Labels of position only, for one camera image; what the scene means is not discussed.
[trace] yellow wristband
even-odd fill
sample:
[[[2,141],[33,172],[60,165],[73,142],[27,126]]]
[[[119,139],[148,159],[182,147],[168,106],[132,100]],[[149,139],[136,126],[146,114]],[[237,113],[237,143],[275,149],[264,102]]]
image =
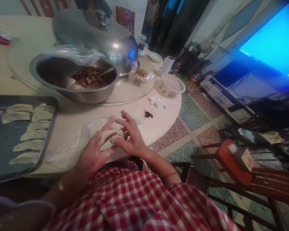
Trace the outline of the yellow wristband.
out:
[[[67,192],[67,193],[69,193],[69,194],[78,194],[79,192],[73,192],[73,191],[71,191],[71,190],[68,190],[68,189],[66,189],[64,186],[63,186],[63,183],[62,183],[62,180],[63,180],[63,177],[65,176],[65,174],[60,178],[60,180],[59,180],[59,190],[61,191],[61,192]]]

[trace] hand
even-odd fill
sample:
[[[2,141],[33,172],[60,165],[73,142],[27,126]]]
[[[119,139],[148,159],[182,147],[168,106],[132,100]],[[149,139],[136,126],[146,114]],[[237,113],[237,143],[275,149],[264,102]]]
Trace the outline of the hand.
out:
[[[122,148],[126,153],[141,158],[147,152],[148,147],[141,137],[136,121],[123,110],[121,111],[121,115],[125,120],[117,119],[115,121],[124,126],[122,130],[128,131],[125,135],[130,135],[130,138],[127,142],[120,137],[114,137],[111,141]]]
[[[102,139],[102,132],[111,130],[111,125],[114,121],[115,116],[111,116],[104,127],[100,131],[96,132],[83,149],[76,165],[80,171],[89,175],[95,173],[105,164],[110,155],[116,150],[117,147],[114,146],[105,151],[99,152],[99,142]]]

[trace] spoon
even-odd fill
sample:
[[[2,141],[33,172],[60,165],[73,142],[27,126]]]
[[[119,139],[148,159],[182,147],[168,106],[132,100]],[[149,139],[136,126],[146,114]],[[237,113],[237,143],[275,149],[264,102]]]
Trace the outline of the spoon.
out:
[[[113,71],[113,70],[114,70],[114,68],[111,67],[111,68],[109,68],[107,71],[105,71],[105,72],[103,72],[102,74],[98,75],[96,78],[101,77],[102,75],[104,75],[104,74],[106,74],[106,73],[108,73],[108,72],[111,72],[111,71]]]

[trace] baking tray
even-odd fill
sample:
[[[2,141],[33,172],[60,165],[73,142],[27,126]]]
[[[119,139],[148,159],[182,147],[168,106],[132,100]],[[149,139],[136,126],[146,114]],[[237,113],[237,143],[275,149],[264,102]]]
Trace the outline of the baking tray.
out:
[[[30,150],[13,152],[13,147],[19,143],[20,137],[27,131],[30,120],[13,121],[8,124],[3,124],[1,118],[6,114],[6,109],[15,104],[31,104],[34,107],[39,105],[52,105],[55,107],[46,138],[39,153],[39,157],[35,164],[14,164],[9,165],[9,161],[21,153],[30,152]],[[0,182],[16,179],[24,174],[37,169],[44,158],[47,150],[47,145],[50,139],[50,134],[55,123],[55,118],[58,112],[58,101],[54,97],[48,96],[19,96],[19,95],[0,95]]]

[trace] television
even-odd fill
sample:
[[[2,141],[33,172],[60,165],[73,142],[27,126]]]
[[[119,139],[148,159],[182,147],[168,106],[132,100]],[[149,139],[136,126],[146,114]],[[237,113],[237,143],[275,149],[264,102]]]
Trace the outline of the television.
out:
[[[289,3],[245,42],[239,53],[253,59],[257,66],[289,77]]]

